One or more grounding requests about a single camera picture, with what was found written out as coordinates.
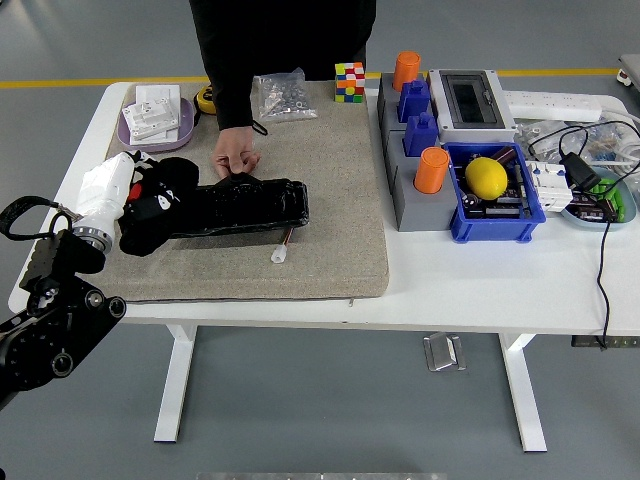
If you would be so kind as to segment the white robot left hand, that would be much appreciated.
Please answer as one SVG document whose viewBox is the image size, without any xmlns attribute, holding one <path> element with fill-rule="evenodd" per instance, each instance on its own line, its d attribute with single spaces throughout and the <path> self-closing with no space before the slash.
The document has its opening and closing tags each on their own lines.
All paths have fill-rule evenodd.
<svg viewBox="0 0 640 480">
<path fill-rule="evenodd" d="M 168 212 L 180 201 L 179 188 L 159 174 L 159 162 L 141 151 L 121 152 L 85 173 L 73 233 L 111 241 L 121 217 L 143 221 Z"/>
</svg>

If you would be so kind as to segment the person's right hand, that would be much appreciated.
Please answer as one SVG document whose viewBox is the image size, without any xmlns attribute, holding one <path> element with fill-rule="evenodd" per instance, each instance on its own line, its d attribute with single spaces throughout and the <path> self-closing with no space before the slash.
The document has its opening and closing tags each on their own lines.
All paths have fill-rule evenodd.
<svg viewBox="0 0 640 480">
<path fill-rule="evenodd" d="M 211 156 L 212 165 L 220 179 L 232 174 L 252 173 L 261 154 L 255 150 L 253 129 L 250 126 L 221 130 Z"/>
</svg>

